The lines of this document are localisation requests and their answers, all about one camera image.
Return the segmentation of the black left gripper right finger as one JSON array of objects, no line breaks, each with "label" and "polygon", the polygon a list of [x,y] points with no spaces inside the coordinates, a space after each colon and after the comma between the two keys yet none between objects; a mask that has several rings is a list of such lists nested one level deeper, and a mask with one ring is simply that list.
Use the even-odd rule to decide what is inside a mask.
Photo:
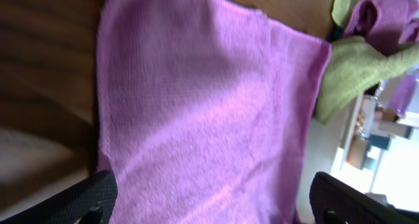
[{"label": "black left gripper right finger", "polygon": [[418,213],[385,206],[325,172],[315,174],[310,205],[316,224],[418,224]]}]

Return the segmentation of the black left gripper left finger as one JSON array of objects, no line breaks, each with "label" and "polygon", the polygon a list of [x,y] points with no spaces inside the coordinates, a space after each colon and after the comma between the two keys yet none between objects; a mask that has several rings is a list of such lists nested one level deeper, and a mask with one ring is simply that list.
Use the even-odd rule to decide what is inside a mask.
[{"label": "black left gripper left finger", "polygon": [[114,173],[102,170],[1,224],[108,224],[117,195]]}]

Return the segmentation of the purple microfiber cloth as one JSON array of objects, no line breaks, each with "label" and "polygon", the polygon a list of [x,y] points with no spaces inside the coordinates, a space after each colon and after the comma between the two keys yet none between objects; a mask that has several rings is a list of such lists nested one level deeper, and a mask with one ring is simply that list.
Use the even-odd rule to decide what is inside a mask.
[{"label": "purple microfiber cloth", "polygon": [[228,0],[106,0],[98,168],[112,223],[298,223],[327,41]]}]

